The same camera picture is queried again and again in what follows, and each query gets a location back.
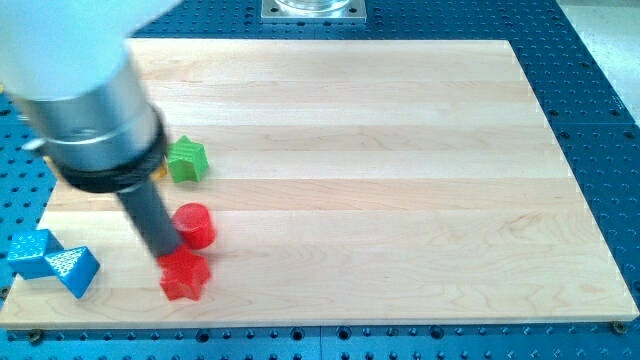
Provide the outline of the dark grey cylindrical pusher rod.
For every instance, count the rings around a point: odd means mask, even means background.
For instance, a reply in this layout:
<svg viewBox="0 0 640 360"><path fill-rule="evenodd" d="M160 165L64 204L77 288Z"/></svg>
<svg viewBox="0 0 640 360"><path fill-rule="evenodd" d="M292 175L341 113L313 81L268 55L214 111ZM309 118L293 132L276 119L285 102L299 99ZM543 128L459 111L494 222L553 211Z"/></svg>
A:
<svg viewBox="0 0 640 360"><path fill-rule="evenodd" d="M169 255L182 244L151 179L119 191L116 196L154 257Z"/></svg>

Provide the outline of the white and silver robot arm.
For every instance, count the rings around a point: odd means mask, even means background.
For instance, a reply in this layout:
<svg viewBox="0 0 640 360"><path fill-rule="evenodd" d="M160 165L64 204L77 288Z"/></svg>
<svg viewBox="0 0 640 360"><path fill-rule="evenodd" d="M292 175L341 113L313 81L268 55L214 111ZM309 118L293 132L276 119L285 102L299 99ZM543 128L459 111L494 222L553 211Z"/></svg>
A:
<svg viewBox="0 0 640 360"><path fill-rule="evenodd" d="M161 112L148 100L128 38L175 0L4 1L1 83L72 186L114 193L151 254L181 239L150 179L167 151Z"/></svg>

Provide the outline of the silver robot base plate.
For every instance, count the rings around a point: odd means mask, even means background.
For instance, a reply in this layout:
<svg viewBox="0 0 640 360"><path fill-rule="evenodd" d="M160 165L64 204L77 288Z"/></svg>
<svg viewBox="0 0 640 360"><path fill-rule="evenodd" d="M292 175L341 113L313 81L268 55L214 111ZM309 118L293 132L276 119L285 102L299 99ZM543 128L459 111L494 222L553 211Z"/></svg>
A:
<svg viewBox="0 0 640 360"><path fill-rule="evenodd" d="M365 0L260 0L264 23L364 23Z"/></svg>

